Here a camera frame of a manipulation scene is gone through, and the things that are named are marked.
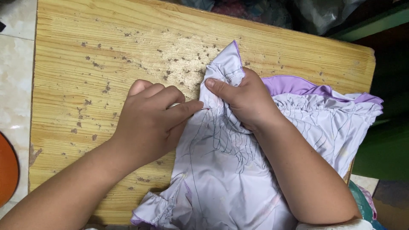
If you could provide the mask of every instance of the forearm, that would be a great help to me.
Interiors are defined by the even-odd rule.
[[[300,222],[334,224],[360,217],[342,178],[284,116],[278,115],[254,134]]]
[[[103,196],[121,180],[122,175],[111,171],[110,151],[102,144],[43,183],[0,221],[0,229],[83,227]]]

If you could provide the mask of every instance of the wood grain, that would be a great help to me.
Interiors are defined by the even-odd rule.
[[[261,77],[301,76],[340,93],[368,92],[369,48],[156,0],[39,0],[31,142],[31,190],[114,133],[136,79],[198,97],[205,65],[236,39],[243,65]],[[94,221],[129,224],[149,190],[169,185],[175,153],[133,172]]]

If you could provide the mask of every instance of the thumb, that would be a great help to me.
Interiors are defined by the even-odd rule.
[[[231,104],[237,96],[238,88],[227,84],[226,82],[209,78],[205,82],[206,87],[216,96],[221,97],[227,103]]]

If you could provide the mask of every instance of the hand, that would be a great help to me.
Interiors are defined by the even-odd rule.
[[[181,103],[170,109],[173,103]],[[187,120],[203,102],[185,97],[175,86],[164,87],[145,80],[131,86],[117,129],[109,142],[123,170],[130,173],[174,149]]]
[[[244,127],[255,131],[265,122],[282,116],[258,74],[243,67],[245,77],[238,87],[216,79],[207,79],[206,87],[227,103]]]

